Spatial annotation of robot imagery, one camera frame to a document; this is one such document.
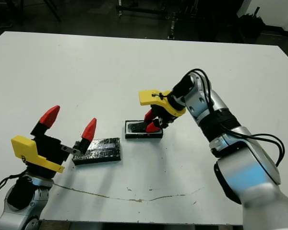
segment chair leg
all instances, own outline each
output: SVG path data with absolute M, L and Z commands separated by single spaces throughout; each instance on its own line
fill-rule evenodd
M 53 0 L 49 0 L 49 2 L 51 3 L 51 5 L 53 6 L 53 8 L 54 8 L 55 10 L 58 9 L 57 6 L 56 6 L 56 4 L 54 4 Z
M 48 8 L 51 10 L 51 12 L 53 13 L 53 15 L 57 18 L 57 20 L 59 22 L 61 22 L 61 19 L 59 18 L 59 16 L 57 15 L 57 13 L 55 12 L 55 10 L 50 6 L 48 0 L 44 0 L 45 4 L 48 6 Z
M 20 0 L 20 24 L 24 21 L 24 0 Z

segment silver robot arm segment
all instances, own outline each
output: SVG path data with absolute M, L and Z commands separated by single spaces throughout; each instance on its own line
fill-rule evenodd
M 218 181 L 226 196 L 243 206 L 244 229 L 288 229 L 288 197 L 280 191 L 280 175 L 268 154 L 256 140 L 242 139 L 222 129 L 225 126 L 251 135 L 214 91 L 213 112 L 209 111 L 204 91 L 210 83 L 202 73 L 189 72 L 179 84 L 172 97 L 187 107 L 210 142 L 210 150 L 218 158 L 214 166 Z
M 0 230 L 37 230 L 39 217 L 48 202 L 52 185 L 51 179 L 28 172 L 20 177 L 4 199 Z

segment dark floor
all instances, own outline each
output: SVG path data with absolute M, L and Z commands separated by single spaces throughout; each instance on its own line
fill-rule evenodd
M 95 35 L 112 37 L 167 39 L 170 30 L 170 20 L 160 16 L 125 11 L 119 18 L 115 9 L 118 0 L 54 0 L 58 7 L 59 23 L 43 0 L 24 0 L 24 23 L 20 25 L 15 17 L 6 12 L 14 26 L 9 31 L 56 33 L 71 35 Z M 144 8 L 159 7 L 158 1 L 140 0 Z M 129 5 L 131 0 L 122 0 L 123 5 Z M 170 11 L 177 11 L 177 1 L 171 0 Z M 195 23 L 178 21 L 175 27 L 175 40 L 198 41 Z M 226 25 L 219 27 L 216 41 L 239 42 L 231 36 Z M 257 40 L 246 40 L 246 43 L 277 45 L 288 55 L 288 37 L 272 35 L 263 31 Z

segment black box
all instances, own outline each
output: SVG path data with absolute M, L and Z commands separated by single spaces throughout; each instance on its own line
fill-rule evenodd
M 144 122 L 143 120 L 128 120 L 125 121 L 125 138 L 132 139 L 132 138 L 162 138 L 163 137 L 163 130 L 160 129 L 154 133 L 145 133 L 145 132 L 132 132 L 130 128 L 130 124 L 137 124 L 140 122 Z

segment yellow 3d-printed part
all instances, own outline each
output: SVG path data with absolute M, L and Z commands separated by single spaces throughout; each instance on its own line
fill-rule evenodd
M 186 108 L 179 111 L 174 109 L 169 103 L 168 99 L 164 97 L 161 99 L 159 96 L 153 96 L 153 95 L 159 95 L 161 93 L 158 90 L 145 90 L 139 92 L 139 98 L 140 98 L 140 104 L 141 105 L 150 105 L 150 104 L 156 104 L 166 109 L 171 115 L 179 117 L 183 115 L 186 112 Z M 162 93 L 164 96 L 167 96 L 170 93 L 170 91 L 165 91 Z
M 35 141 L 22 136 L 15 136 L 11 141 L 15 156 L 24 162 L 36 164 L 59 173 L 63 172 L 63 166 L 48 161 L 43 156 L 39 156 Z

